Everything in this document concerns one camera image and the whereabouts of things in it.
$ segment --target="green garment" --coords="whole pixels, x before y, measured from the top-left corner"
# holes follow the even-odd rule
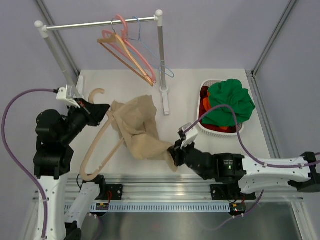
[[[229,105],[235,111],[239,124],[248,121],[256,108],[248,92],[249,90],[242,88],[241,82],[237,79],[217,82],[208,89],[211,106]],[[236,125],[231,111],[226,107],[210,112],[204,117],[202,123],[221,127],[233,127]]]

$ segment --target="laundry basket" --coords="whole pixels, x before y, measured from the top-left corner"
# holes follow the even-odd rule
[[[203,86],[207,86],[207,87],[211,87],[213,84],[215,83],[220,83],[222,82],[223,80],[217,80],[217,79],[209,79],[209,80],[206,80],[204,81],[204,83],[201,85],[200,87],[200,91],[202,89]],[[199,103],[198,103],[198,110],[197,110],[197,113],[196,113],[196,119],[199,118],[199,112],[200,112],[200,104],[201,104],[201,97],[200,97],[200,94],[199,94]],[[204,126],[202,126],[200,124],[200,122],[198,123],[200,129],[201,129],[201,132],[205,133],[205,134],[208,134],[210,136],[214,136],[214,137],[219,137],[219,138],[228,138],[228,137],[234,137],[234,136],[237,136],[237,133],[234,132],[234,133],[227,133],[227,132],[219,132],[219,131],[213,131],[213,130],[210,130],[210,129],[207,129],[205,128]],[[243,123],[240,123],[238,125],[238,129],[239,129],[239,133],[241,133],[244,129],[244,124]]]

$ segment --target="white wall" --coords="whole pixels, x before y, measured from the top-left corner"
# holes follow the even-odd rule
[[[51,56],[34,22],[41,19],[31,0],[0,2],[0,116],[9,101],[32,88],[58,88],[63,74]],[[64,109],[53,93],[23,97],[8,114],[8,144],[16,157],[33,173],[36,153],[36,117],[46,109]],[[35,187],[13,163],[0,144],[0,238],[18,240]]]
[[[45,3],[57,25],[110,21],[116,14],[125,18],[151,17],[161,9],[165,60],[169,67],[250,70],[288,0],[46,0]],[[61,31],[81,70],[125,68],[97,43],[105,28],[111,30],[108,26]],[[121,27],[115,28],[119,33]],[[130,36],[136,38],[139,25],[130,24],[129,30]],[[141,32],[144,42],[158,54],[156,24],[143,23]],[[157,64],[150,54],[146,56]]]
[[[319,0],[298,2],[257,75],[282,157],[320,152],[319,12]],[[304,199],[320,238],[320,193]]]

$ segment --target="white table surface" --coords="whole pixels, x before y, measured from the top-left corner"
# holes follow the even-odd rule
[[[238,79],[242,82],[244,88],[249,89],[249,94],[252,96],[244,69],[174,69],[173,71],[175,78],[167,77],[169,116],[164,116],[163,114],[162,97],[159,92],[160,83],[151,87],[130,70],[81,71],[81,75],[84,76],[85,80],[84,98],[88,100],[90,92],[96,88],[105,90],[104,95],[97,94],[95,96],[96,104],[111,104],[114,100],[126,103],[142,95],[152,95],[154,105],[157,108],[156,122],[160,139],[174,144],[179,139],[179,128],[196,120],[200,87],[205,80]],[[85,127],[72,142],[71,147],[74,150],[74,155],[71,161],[70,173],[79,173],[81,163],[91,143],[107,119],[108,117],[106,116],[99,127]],[[270,158],[257,110],[253,111],[250,120],[245,123],[241,137],[247,149],[254,156],[265,159]],[[118,141],[118,134],[112,127],[109,127],[87,165],[86,172],[88,174],[98,168]],[[211,154],[245,154],[237,137],[213,137],[202,133],[200,130],[195,141],[195,147]],[[195,175],[185,165],[180,166],[177,172],[172,172],[165,161],[136,160],[124,145],[120,147],[101,173],[138,176],[153,175],[157,177]]]

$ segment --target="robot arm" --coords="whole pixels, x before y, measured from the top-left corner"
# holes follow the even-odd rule
[[[217,183],[230,185],[235,194],[251,194],[255,191],[275,187],[295,187],[298,192],[320,192],[320,174],[315,166],[300,168],[273,168],[258,164],[249,156],[232,153],[210,154],[195,149],[198,130],[187,124],[180,128],[180,139],[168,149],[175,165],[186,164],[204,180],[214,179]],[[290,159],[260,159],[266,165],[304,166],[316,161],[315,154],[306,152]]]
[[[108,104],[90,104],[71,97],[68,87],[61,87],[57,99],[69,106],[67,116],[46,110],[37,117],[34,175],[46,193],[45,206],[39,195],[38,222],[35,239],[41,239],[46,221],[47,240],[80,240],[81,227],[95,199],[105,198],[106,181],[101,175],[83,183],[72,207],[65,214],[65,191],[74,151],[69,144],[85,126],[96,127],[109,110]]]

